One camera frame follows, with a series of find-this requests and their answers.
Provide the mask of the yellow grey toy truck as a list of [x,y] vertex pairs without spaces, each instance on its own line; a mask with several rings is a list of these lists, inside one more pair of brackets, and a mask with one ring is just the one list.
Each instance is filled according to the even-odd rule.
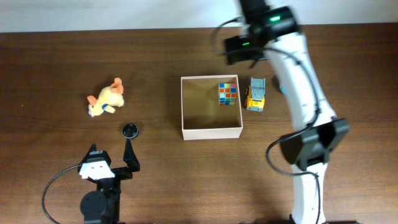
[[251,78],[250,85],[246,90],[246,109],[249,111],[263,111],[265,105],[265,93],[266,79]]

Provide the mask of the colourful puzzle cube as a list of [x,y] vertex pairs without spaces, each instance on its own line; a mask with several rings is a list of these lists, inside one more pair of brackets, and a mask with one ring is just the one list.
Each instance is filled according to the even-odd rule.
[[237,88],[235,83],[218,84],[218,103],[221,106],[235,105],[237,101]]

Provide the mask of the pink cardboard box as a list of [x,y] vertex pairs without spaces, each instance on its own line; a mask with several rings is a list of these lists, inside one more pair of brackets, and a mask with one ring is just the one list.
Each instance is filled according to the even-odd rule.
[[[243,130],[237,75],[208,75],[181,78],[181,120],[184,140],[234,139]],[[218,86],[236,86],[236,104],[219,105]]]

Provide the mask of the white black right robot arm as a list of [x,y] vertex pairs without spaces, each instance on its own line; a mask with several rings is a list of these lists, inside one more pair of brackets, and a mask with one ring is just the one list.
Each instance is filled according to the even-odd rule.
[[266,149],[276,172],[293,178],[290,223],[326,223],[323,180],[330,154],[349,131],[324,95],[310,60],[306,36],[290,7],[271,8],[265,1],[240,1],[245,34],[225,40],[232,65],[266,59],[275,71],[290,110],[294,131]]

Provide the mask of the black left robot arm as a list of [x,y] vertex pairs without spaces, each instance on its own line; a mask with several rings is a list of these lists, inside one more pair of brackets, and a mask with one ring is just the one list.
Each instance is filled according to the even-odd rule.
[[98,151],[95,144],[84,156],[78,172],[82,179],[96,184],[96,190],[87,193],[80,203],[84,223],[119,222],[121,182],[132,179],[133,173],[141,169],[130,139],[126,139],[123,161],[126,166],[111,168],[110,156],[106,151]]

